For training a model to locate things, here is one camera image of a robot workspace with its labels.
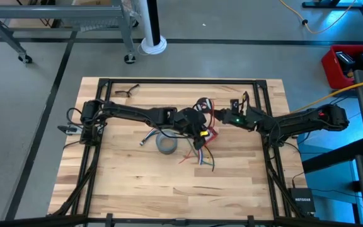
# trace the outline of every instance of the gray floor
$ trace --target gray floor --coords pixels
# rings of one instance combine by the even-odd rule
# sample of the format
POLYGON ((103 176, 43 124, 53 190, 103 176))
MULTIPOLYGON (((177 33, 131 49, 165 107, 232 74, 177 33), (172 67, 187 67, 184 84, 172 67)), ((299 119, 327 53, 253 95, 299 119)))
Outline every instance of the gray floor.
MULTIPOLYGON (((301 9, 299 0, 286 2, 306 16, 314 30, 325 27, 342 13, 301 9)), ((363 41, 363 17, 358 10, 350 11, 326 33, 310 35, 278 0, 255 3, 244 0, 158 0, 158 9, 161 32, 167 38, 363 41)), ((69 33, 16 32, 15 36, 68 37, 69 33)), ((137 28, 133 36, 142 37, 142 28, 137 28)), ((118 32, 88 32, 80 33, 78 37, 120 36, 118 32)), ((35 61, 27 67, 16 60, 15 52, 0 43, 0 219, 5 215, 66 44, 25 43, 23 46, 35 61)), ((294 110, 329 94, 330 88, 320 62, 328 49, 315 46, 169 44, 161 55, 140 55, 137 63, 126 65, 122 60, 125 54, 122 44, 75 44, 17 218, 44 216, 47 212, 66 138, 56 127, 66 123, 65 112, 74 105, 82 77, 281 78, 289 107, 294 110)), ((343 105, 348 105, 349 116, 359 118, 356 108, 352 108, 354 104, 343 105)), ((362 124, 354 125, 356 135, 362 136, 362 124)), ((309 145, 320 145, 318 139, 324 137, 312 137, 309 145)), ((323 141, 323 144, 326 149, 338 146, 331 141, 323 141)), ((321 201, 320 206, 327 206, 325 202, 321 201)))

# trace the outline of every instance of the red container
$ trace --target red container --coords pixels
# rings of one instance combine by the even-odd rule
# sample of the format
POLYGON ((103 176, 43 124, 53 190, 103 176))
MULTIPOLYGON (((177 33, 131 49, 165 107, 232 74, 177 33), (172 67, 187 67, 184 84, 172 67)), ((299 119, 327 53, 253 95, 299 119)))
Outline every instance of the red container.
POLYGON ((337 51, 342 51, 356 60, 358 55, 363 53, 363 45, 332 45, 321 60, 330 87, 333 89, 342 89, 353 85, 354 79, 344 76, 340 63, 335 55, 337 51))

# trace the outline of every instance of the black robotic arm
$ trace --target black robotic arm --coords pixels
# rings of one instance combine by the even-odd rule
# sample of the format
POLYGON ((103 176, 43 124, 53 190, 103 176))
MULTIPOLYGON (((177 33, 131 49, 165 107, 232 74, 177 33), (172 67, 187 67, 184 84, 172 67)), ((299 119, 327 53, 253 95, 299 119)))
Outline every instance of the black robotic arm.
POLYGON ((337 105, 322 105, 302 112, 290 113, 279 117, 271 117, 265 112, 253 108, 249 104, 248 94, 239 104, 239 100, 231 100, 231 108, 215 110, 214 117, 223 124, 231 124, 248 131, 256 130, 266 136, 269 144, 283 146, 291 136, 325 129, 342 131, 349 125, 345 110, 337 105), (244 114, 244 103, 247 103, 244 114))
POLYGON ((81 114, 84 125, 81 143, 93 145, 98 126, 111 117, 143 122, 158 129, 165 136, 167 135, 163 129, 177 131, 182 135, 179 138, 192 138, 195 149, 200 149, 205 144, 205 137, 201 136, 201 132, 205 131, 204 124, 207 120, 202 112, 192 108, 177 111, 175 107, 143 109, 101 100, 84 103, 81 114))

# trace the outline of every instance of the black box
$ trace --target black box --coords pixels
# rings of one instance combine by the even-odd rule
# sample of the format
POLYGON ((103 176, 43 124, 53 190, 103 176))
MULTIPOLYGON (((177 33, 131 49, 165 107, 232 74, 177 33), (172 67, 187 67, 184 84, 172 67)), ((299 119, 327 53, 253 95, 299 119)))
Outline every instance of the black box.
POLYGON ((311 189, 289 189, 292 198, 303 212, 316 212, 314 208, 314 200, 311 189))

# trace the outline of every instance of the wooden table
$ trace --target wooden table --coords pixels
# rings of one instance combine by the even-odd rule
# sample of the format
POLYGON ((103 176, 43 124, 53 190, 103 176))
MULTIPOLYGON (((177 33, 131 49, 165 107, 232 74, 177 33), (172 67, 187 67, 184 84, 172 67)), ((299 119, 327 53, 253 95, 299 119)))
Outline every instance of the wooden table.
MULTIPOLYGON (((82 109, 85 101, 95 99, 98 80, 83 78, 76 101, 78 109, 82 109)), ((267 84, 274 116, 288 114, 282 80, 269 79, 267 84)), ((111 101, 140 108, 172 106, 181 110, 191 107, 201 97, 209 97, 221 109, 229 108, 230 99, 241 98, 247 91, 251 105, 255 106, 253 87, 247 84, 141 83, 131 98, 114 94, 115 90, 128 90, 134 85, 115 84, 111 101)), ((79 122, 78 113, 73 115, 73 121, 79 122)), ((104 218, 106 213, 113 213, 116 218, 246 219, 247 215, 253 215, 255 219, 274 219, 259 133, 217 121, 215 129, 219 136, 209 144, 216 162, 215 171, 211 172, 211 166, 198 165, 196 158, 178 164, 190 151, 184 139, 179 139, 173 154, 164 155, 157 150, 154 139, 139 145, 151 129, 145 124, 123 119, 107 122, 90 217, 104 218)), ((66 143, 77 140, 79 136, 69 136, 66 143)), ((288 142, 296 145, 295 140, 288 142)), ((292 177, 303 172, 300 155, 290 146, 280 148, 280 153, 285 181, 290 187, 292 177)), ((81 144, 64 150, 49 213, 57 210, 75 188, 82 155, 81 144)), ((295 183, 305 187, 304 175, 296 177, 295 183)), ((277 200, 279 212, 284 215, 278 189, 277 200)))

